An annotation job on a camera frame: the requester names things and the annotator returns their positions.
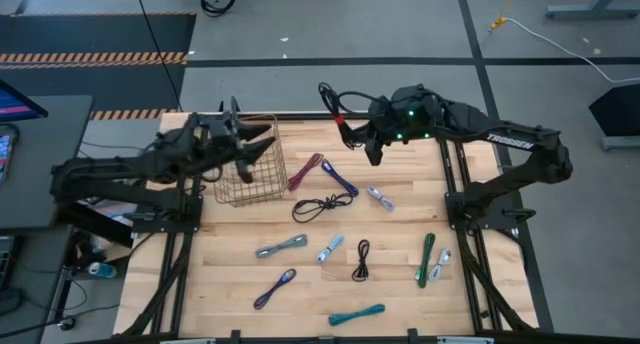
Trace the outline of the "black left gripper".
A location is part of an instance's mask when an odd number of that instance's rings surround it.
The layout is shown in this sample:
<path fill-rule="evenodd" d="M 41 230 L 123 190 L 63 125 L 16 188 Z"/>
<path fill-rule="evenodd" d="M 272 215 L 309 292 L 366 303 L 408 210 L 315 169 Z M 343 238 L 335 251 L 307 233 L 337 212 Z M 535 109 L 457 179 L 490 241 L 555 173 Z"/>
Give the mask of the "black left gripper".
<path fill-rule="evenodd" d="M 230 113 L 220 117 L 203 117 L 199 124 L 208 133 L 208 138 L 194 147 L 195 154 L 192 172 L 204 174 L 217 170 L 223 172 L 223 166 L 234 163 L 237 174 L 244 183 L 252 183 L 250 166 L 275 143 L 273 136 L 250 142 L 271 129 L 270 124 L 245 124 L 238 122 Z"/>

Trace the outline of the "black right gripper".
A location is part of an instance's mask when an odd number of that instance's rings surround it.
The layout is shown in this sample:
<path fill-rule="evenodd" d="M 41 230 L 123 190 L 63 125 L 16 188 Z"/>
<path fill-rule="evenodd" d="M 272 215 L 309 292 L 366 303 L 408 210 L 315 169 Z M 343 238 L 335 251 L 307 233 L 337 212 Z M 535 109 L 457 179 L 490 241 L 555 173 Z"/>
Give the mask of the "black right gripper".
<path fill-rule="evenodd" d="M 435 92 L 422 85 L 399 88 L 391 99 L 380 97 L 371 103 L 369 122 L 348 126 L 349 148 L 355 150 L 365 145 L 370 164 L 379 165 L 383 146 L 430 138 L 439 110 L 439 96 Z"/>

